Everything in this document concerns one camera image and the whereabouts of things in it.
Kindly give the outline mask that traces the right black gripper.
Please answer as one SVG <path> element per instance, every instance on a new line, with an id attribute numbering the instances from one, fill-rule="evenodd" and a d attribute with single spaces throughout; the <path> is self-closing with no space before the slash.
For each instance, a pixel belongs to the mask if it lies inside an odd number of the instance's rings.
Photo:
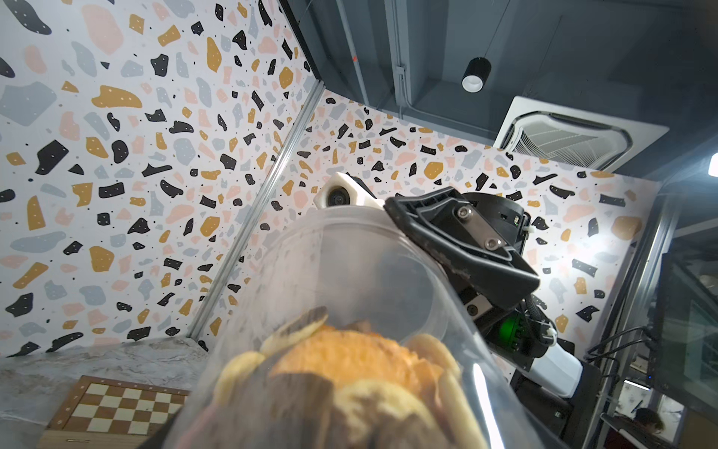
<path id="1" fill-rule="evenodd" d="M 388 198 L 384 209 L 458 280 L 456 290 L 479 331 L 489 331 L 539 288 L 540 276 L 523 257 L 530 214 L 513 200 L 446 187 Z"/>

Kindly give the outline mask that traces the clear plastic cookie jar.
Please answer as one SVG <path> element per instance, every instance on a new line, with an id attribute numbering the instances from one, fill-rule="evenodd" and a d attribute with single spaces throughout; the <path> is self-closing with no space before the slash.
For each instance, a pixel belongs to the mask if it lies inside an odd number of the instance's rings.
<path id="1" fill-rule="evenodd" d="M 442 268 L 383 211 L 289 226 L 223 326 L 166 448 L 559 448 Z"/>

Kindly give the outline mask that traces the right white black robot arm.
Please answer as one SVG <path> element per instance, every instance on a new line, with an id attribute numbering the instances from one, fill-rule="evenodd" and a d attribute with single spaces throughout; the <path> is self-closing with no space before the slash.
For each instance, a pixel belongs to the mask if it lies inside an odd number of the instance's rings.
<path id="1" fill-rule="evenodd" d="M 452 187 L 384 204 L 398 228 L 435 259 L 489 349 L 515 368 L 510 386 L 538 435 L 579 448 L 600 380 L 597 368 L 559 337 L 535 296 L 540 278 L 523 257 L 531 216 L 510 199 Z"/>

